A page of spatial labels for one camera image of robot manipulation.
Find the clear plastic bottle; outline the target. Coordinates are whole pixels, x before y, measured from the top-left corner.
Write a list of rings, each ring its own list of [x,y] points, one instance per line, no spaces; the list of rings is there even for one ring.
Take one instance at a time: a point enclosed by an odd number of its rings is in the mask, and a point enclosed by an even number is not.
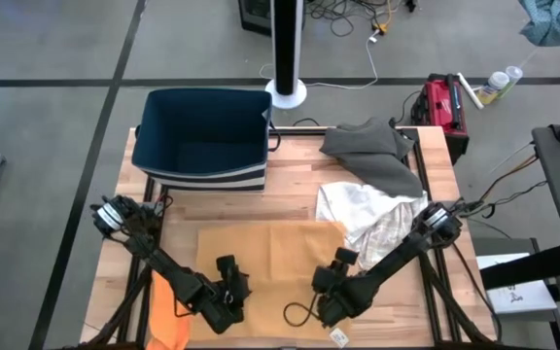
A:
[[[523,77],[523,71],[518,66],[508,66],[505,73],[508,76],[508,83],[500,90],[497,96],[498,99],[503,98]]]

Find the black aluminium table frame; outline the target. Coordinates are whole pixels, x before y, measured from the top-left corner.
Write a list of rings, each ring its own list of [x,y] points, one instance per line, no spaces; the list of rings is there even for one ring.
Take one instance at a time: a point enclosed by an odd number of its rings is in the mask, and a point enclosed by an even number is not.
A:
[[[281,146],[268,157],[268,174],[261,192],[172,191],[161,235],[163,249],[180,264],[193,266],[200,228],[267,221],[312,221],[319,187],[354,181],[333,158],[320,153],[324,129],[283,127]],[[453,166],[440,129],[421,126],[406,131],[415,148],[406,157],[411,171],[427,186],[432,199],[454,201],[459,196]],[[486,336],[496,335],[492,316],[474,284],[481,280],[470,232],[464,228],[453,248],[430,256],[447,271],[452,295]],[[132,257],[124,247],[106,242],[92,285],[81,342],[96,336],[122,302],[128,283],[136,278]],[[373,306],[346,330],[349,347],[418,349],[433,345],[429,306],[419,261],[412,261],[386,282]]]

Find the white tube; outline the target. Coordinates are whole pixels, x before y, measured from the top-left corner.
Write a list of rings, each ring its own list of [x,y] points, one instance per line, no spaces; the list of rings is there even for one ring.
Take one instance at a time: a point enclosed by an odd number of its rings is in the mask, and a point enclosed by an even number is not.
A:
[[[484,108],[483,103],[478,99],[478,97],[476,96],[473,88],[471,87],[471,85],[469,84],[469,82],[466,80],[466,78],[464,77],[464,75],[461,72],[457,73],[457,76],[459,78],[460,84],[463,87],[463,89],[465,90],[465,92],[467,93],[467,95],[469,96],[469,98],[471,99],[472,103],[474,104],[474,106],[478,109],[478,110],[482,110]]]

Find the pale orange waffle towel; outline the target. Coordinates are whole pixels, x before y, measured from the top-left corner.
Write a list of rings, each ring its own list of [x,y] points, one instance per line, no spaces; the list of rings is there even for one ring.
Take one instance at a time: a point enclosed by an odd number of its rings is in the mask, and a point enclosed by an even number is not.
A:
[[[224,333],[214,333],[204,319],[192,319],[191,341],[231,338],[291,338],[330,340],[329,331],[310,318],[299,328],[284,319],[288,303],[308,305],[311,281],[319,265],[327,265],[344,245],[345,228],[333,222],[260,222],[204,227],[198,231],[196,270],[211,280],[220,278],[216,260],[233,255],[248,274],[252,293],[245,299],[244,321]]]

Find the black flat bar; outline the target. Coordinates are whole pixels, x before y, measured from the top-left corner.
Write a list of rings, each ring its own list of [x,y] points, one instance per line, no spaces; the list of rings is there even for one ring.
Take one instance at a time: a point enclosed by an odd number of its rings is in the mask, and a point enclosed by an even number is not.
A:
[[[480,269],[486,290],[560,276],[560,246]]]

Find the white towel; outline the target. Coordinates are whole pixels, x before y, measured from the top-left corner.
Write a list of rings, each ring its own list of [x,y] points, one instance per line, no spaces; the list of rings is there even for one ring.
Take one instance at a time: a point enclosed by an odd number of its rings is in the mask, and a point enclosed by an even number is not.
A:
[[[390,196],[371,185],[335,182],[319,188],[315,217],[346,228],[344,245],[358,253],[360,269],[374,267],[409,234],[428,206],[428,194]]]

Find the red tool bag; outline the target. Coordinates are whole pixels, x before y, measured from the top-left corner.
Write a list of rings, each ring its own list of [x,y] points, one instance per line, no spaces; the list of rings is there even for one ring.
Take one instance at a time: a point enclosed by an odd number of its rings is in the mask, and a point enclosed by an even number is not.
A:
[[[439,126],[455,165],[470,142],[459,77],[430,74],[410,109],[410,121],[412,125]]]

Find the navy white striped fabric bin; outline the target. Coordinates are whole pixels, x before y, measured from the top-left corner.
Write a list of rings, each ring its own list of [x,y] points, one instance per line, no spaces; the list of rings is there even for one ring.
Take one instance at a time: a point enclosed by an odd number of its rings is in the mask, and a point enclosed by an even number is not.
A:
[[[172,190],[257,192],[271,128],[266,91],[157,89],[147,96],[131,162]]]

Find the yellow label wipes canister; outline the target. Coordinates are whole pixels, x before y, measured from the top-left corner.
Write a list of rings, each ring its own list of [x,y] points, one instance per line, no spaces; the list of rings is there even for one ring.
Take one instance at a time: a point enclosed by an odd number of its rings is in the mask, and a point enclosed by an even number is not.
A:
[[[483,105],[488,105],[508,83],[508,74],[502,71],[496,71],[489,77],[487,82],[480,87],[475,95]]]

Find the black box device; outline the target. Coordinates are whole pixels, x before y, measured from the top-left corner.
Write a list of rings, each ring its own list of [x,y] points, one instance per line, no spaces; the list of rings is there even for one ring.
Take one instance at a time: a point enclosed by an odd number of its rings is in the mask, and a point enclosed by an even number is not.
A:
[[[271,35],[270,0],[237,0],[240,24],[244,30]]]

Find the white paper sheet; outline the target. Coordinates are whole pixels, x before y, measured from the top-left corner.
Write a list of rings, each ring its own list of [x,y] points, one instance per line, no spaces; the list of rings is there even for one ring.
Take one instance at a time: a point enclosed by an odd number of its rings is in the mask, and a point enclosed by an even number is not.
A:
[[[529,253],[478,256],[480,269],[528,257]],[[487,296],[497,314],[552,311],[557,308],[544,281],[533,281],[498,289],[487,289]]]

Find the grey towel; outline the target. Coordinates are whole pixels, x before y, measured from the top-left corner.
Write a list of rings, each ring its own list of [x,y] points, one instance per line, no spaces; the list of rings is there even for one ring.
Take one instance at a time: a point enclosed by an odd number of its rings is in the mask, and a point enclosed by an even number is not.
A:
[[[320,152],[336,158],[367,185],[389,196],[421,197],[420,180],[403,164],[414,141],[403,137],[381,118],[362,124],[328,128]]]

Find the teal patterned cloth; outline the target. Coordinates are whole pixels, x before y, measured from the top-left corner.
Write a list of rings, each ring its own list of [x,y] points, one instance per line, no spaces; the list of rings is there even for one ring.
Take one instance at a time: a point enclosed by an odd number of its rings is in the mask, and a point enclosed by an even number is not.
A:
[[[560,47],[560,0],[517,0],[529,20],[520,30],[537,47]]]

